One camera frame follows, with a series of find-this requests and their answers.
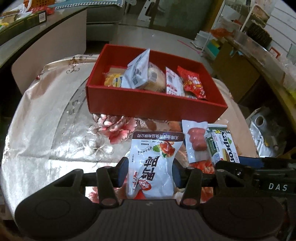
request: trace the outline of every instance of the red box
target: red box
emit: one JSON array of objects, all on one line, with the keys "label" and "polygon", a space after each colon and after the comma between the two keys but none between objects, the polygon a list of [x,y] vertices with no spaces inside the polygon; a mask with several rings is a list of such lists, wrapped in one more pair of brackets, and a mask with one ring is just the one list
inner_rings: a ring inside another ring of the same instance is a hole
[{"label": "red box", "polygon": [[110,67],[127,65],[145,49],[106,44],[86,83],[90,113],[124,115],[155,120],[215,122],[227,109],[220,91],[202,63],[171,54],[150,51],[149,61],[164,73],[165,67],[177,73],[178,65],[199,73],[207,100],[167,95],[154,91],[104,86]]}]

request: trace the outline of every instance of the gray sofa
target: gray sofa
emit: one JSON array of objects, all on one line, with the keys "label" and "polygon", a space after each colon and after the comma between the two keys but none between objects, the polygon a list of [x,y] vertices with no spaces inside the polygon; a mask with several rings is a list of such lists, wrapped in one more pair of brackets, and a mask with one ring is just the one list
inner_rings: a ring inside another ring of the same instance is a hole
[{"label": "gray sofa", "polygon": [[94,0],[66,0],[50,7],[56,9],[86,6],[86,40],[88,41],[111,41],[117,29],[118,23],[124,14],[124,0],[111,1],[114,4],[101,4]]},{"label": "gray sofa", "polygon": [[111,41],[123,13],[124,7],[117,5],[88,6],[86,40]]}]

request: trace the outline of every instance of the pink flower pattern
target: pink flower pattern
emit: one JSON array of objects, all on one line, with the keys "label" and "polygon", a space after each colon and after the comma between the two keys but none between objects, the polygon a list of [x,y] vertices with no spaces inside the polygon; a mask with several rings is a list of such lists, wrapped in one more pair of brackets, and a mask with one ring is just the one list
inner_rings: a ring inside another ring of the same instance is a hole
[{"label": "pink flower pattern", "polygon": [[133,117],[94,114],[93,118],[96,123],[90,128],[91,132],[108,137],[110,144],[127,140],[138,125]]}]

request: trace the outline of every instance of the barcode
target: barcode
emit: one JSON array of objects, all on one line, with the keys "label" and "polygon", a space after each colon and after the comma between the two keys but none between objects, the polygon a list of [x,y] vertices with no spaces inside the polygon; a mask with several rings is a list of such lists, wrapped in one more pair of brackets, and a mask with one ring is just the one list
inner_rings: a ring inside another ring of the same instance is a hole
[{"label": "barcode", "polygon": [[39,22],[41,23],[41,22],[44,22],[45,20],[46,20],[46,18],[45,18],[45,12],[40,13],[39,14]]},{"label": "barcode", "polygon": [[150,80],[153,81],[153,82],[156,82],[156,79],[157,79],[157,73],[151,72]]},{"label": "barcode", "polygon": [[169,74],[168,74],[168,81],[169,81],[170,83],[173,83],[172,76],[170,76]]},{"label": "barcode", "polygon": [[136,69],[136,73],[135,74],[142,75],[142,72],[139,69]]},{"label": "barcode", "polygon": [[133,78],[133,84],[136,85],[138,83],[136,78]]}]

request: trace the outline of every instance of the wall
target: wall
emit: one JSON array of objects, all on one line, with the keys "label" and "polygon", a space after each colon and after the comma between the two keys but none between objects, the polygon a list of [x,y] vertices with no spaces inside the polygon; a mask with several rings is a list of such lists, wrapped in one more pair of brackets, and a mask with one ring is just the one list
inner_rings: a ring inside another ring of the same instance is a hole
[{"label": "wall", "polygon": [[271,35],[271,46],[286,55],[291,43],[296,45],[296,13],[282,0],[277,0],[265,30]]}]

